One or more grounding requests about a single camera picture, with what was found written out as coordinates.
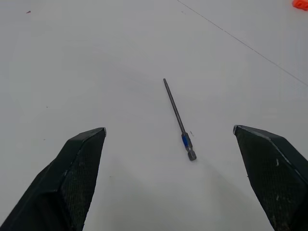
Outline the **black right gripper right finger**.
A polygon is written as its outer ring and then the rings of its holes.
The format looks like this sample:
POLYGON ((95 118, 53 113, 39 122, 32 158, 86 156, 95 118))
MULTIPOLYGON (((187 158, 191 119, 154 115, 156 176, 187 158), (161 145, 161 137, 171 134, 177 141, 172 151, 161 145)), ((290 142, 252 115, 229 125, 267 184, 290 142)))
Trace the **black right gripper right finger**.
POLYGON ((308 160, 282 136, 243 125, 233 133, 274 231, 308 231, 308 160))

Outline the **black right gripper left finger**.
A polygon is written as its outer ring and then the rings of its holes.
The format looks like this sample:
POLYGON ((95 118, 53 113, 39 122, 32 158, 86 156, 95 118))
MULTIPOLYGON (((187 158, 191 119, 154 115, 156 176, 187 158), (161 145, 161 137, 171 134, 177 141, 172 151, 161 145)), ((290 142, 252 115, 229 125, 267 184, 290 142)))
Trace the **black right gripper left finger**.
POLYGON ((37 174, 0 231, 83 231, 105 137, 105 128, 95 128, 70 138, 37 174))

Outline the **long screwdriver bit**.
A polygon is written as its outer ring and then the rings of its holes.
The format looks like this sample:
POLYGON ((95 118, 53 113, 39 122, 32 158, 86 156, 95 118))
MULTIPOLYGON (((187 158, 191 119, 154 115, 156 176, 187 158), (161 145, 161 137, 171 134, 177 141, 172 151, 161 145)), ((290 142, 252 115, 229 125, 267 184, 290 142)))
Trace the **long screwdriver bit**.
POLYGON ((164 78, 163 82, 164 82, 167 94, 169 96, 169 100, 171 102, 172 108, 174 110, 177 122, 178 122, 180 130, 181 130, 181 138, 182 138, 184 147, 185 147, 185 149, 187 151, 188 158, 189 158, 190 161, 195 161, 197 159, 197 156, 196 156, 196 153, 195 153, 195 151, 193 149, 193 145, 192 145, 192 142, 190 140, 189 134, 186 132, 186 130, 184 128, 184 125, 182 123, 181 117, 179 115, 178 109, 176 107, 176 104, 175 104, 175 101, 173 99, 173 96, 172 96, 172 93, 170 91, 170 88, 169 88, 169 85, 167 83, 167 80, 164 78))

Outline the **orange toy brick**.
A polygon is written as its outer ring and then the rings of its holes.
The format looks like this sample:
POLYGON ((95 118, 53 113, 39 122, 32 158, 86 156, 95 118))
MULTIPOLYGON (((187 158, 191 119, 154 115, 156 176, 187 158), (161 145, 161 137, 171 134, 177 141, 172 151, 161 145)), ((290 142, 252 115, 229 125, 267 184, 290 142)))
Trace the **orange toy brick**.
POLYGON ((308 0, 293 0, 292 6, 304 11, 308 11, 308 0))

